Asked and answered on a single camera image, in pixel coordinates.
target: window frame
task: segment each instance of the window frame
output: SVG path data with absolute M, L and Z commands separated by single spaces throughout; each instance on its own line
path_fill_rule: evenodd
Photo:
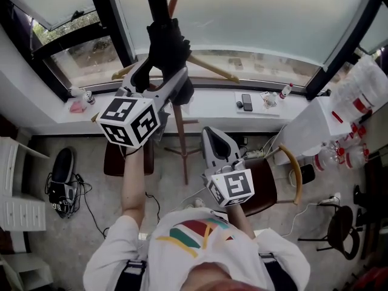
M 305 96 L 308 100 L 312 100 L 316 96 L 322 94 L 326 84 L 333 78 L 343 64 L 346 61 L 355 61 L 353 54 L 355 49 L 367 33 L 380 5 L 386 1 L 387 0 L 367 0 L 366 6 L 361 10 L 362 12 L 353 26 L 353 29 L 351 27 L 349 28 L 351 31 L 344 34 L 343 39 L 333 51 L 332 56 L 327 60 L 329 63 L 324 67 L 320 67 L 305 87 L 294 85 L 291 93 Z M 125 24 L 124 15 L 122 14 L 122 10 L 118 8 L 118 0 L 93 0 L 93 3 L 100 18 L 100 22 L 77 29 L 41 46 L 37 50 L 31 51 L 25 41 L 26 38 L 29 39 L 29 35 L 26 36 L 26 32 L 21 31 L 21 28 L 18 27 L 18 24 L 20 23 L 17 23 L 12 19 L 10 8 L 16 6 L 9 0 L 1 0 L 0 2 L 0 24 L 8 34 L 8 37 L 38 76 L 64 102 L 71 98 L 71 95 L 65 86 L 65 84 L 68 85 L 70 81 L 65 77 L 63 72 L 60 71 L 59 67 L 56 67 L 51 55 L 84 42 L 92 41 L 104 36 L 110 36 L 123 66 L 138 61 L 137 56 L 134 55 L 134 47 Z M 151 80 L 157 81 L 160 80 L 160 78 L 152 78 Z M 246 89 L 281 92 L 284 86 L 287 85 L 286 83 L 280 82 L 245 79 L 241 80 L 239 86 L 217 78 L 191 77 L 191 80 L 194 88 L 211 89 Z M 98 94 L 114 92 L 121 84 L 122 81 L 112 81 L 86 86 L 84 88 L 92 91 L 94 94 Z

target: person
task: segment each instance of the person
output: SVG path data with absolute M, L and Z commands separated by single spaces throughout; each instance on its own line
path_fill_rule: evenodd
M 87 264 L 86 291 L 306 288 L 310 266 L 299 248 L 271 229 L 255 236 L 240 205 L 226 207 L 229 221 L 203 207 L 171 212 L 138 247 L 145 202 L 139 149 L 125 158 L 122 216 Z

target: brown chair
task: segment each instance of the brown chair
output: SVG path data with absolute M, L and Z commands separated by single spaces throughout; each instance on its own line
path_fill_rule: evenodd
M 108 176 L 124 176 L 125 161 L 120 147 L 108 141 L 105 149 L 104 173 Z M 153 173 L 153 141 L 149 139 L 144 144 L 144 174 Z
M 348 206 L 338 205 L 319 205 L 322 207 L 334 207 L 335 214 L 330 221 L 327 235 L 321 239 L 299 238 L 298 241 L 327 241 L 330 245 L 328 248 L 317 249 L 316 251 L 323 251 L 329 249 L 336 249 L 341 252 L 346 259 L 354 259 L 360 247 L 360 237 L 358 232 L 352 227 L 353 212 Z M 344 241 L 350 235 L 353 239 L 353 246 L 350 252 L 345 251 Z
M 278 201 L 278 194 L 276 192 L 275 180 L 273 179 L 271 167 L 269 166 L 267 158 L 272 156 L 278 150 L 282 150 L 290 159 L 291 165 L 295 171 L 296 176 L 296 195 L 294 199 Z M 247 159 L 245 160 L 245 167 L 251 170 L 253 186 L 255 187 L 255 194 L 246 202 L 241 204 L 242 210 L 246 216 L 251 216 L 256 213 L 275 205 L 276 203 L 290 203 L 298 205 L 302 196 L 302 173 L 298 161 L 295 157 L 282 145 L 274 150 L 265 159 Z

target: window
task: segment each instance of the window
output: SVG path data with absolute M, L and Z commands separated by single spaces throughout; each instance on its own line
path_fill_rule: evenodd
M 293 93 L 311 99 L 346 75 L 358 45 L 368 52 L 385 42 L 381 1 L 178 0 L 174 17 L 192 55 L 235 74 L 241 87 L 279 91 L 292 82 Z M 63 100 L 71 85 L 117 89 L 113 73 L 148 55 L 147 0 L 7 0 L 0 13 L 11 40 Z M 192 78 L 234 85 L 187 66 Z

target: gray floor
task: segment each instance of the gray floor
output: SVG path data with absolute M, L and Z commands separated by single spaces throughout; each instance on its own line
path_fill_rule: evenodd
M 199 138 L 188 137 L 189 146 L 198 147 Z M 249 139 L 249 147 L 257 148 L 263 145 L 268 137 Z M 49 160 L 33 161 L 29 177 L 31 194 L 46 202 L 45 232 L 30 232 L 32 252 L 40 255 L 51 266 L 55 286 L 66 290 L 82 290 L 82 274 L 85 265 L 93 252 L 103 242 L 102 235 L 97 231 L 84 200 L 81 209 L 70 219 L 61 219 L 51 208 L 48 196 L 44 194 L 47 174 L 51 172 L 57 153 L 64 147 L 73 147 L 76 152 L 75 172 L 80 173 L 84 180 L 93 186 L 87 194 L 87 201 L 95 215 L 101 230 L 112 225 L 120 215 L 121 177 L 106 176 L 103 172 L 105 138 L 41 138 L 37 140 L 35 149 L 50 155 Z M 205 169 L 205 163 L 200 153 L 189 157 L 190 182 L 183 183 L 180 157 L 164 151 L 164 146 L 178 146 L 176 138 L 166 137 L 156 148 L 155 171 L 146 177 L 147 192 L 155 195 L 161 205 L 161 216 L 174 209 L 182 199 L 192 195 L 202 188 L 199 177 Z M 278 199 L 292 198 L 295 189 L 288 183 L 290 166 L 273 166 L 273 176 L 278 190 Z M 290 232 L 293 217 L 303 211 L 310 202 L 318 202 L 335 192 L 341 193 L 341 205 L 351 206 L 353 214 L 356 207 L 352 204 L 354 184 L 364 187 L 363 170 L 341 169 L 338 173 L 319 173 L 316 179 L 304 185 L 303 201 L 299 206 L 293 204 L 276 204 L 273 207 L 249 217 L 256 230 L 270 227 L 279 234 Z M 207 190 L 196 197 L 201 197 L 209 207 L 215 205 Z M 156 226 L 157 205 L 153 199 L 147 199 L 146 217 L 141 227 L 141 233 L 148 234 Z M 294 230 L 287 238 L 297 243 L 300 236 L 319 238 L 324 236 L 332 216 L 329 208 L 310 206 L 308 211 L 297 217 Z M 362 266 L 359 255 L 352 261 L 347 261 L 336 250 L 317 252 L 317 247 L 324 244 L 315 242 L 299 242 L 300 249 L 311 265 L 311 276 L 308 290 L 332 290 L 341 288 L 349 279 L 350 274 L 357 272 Z

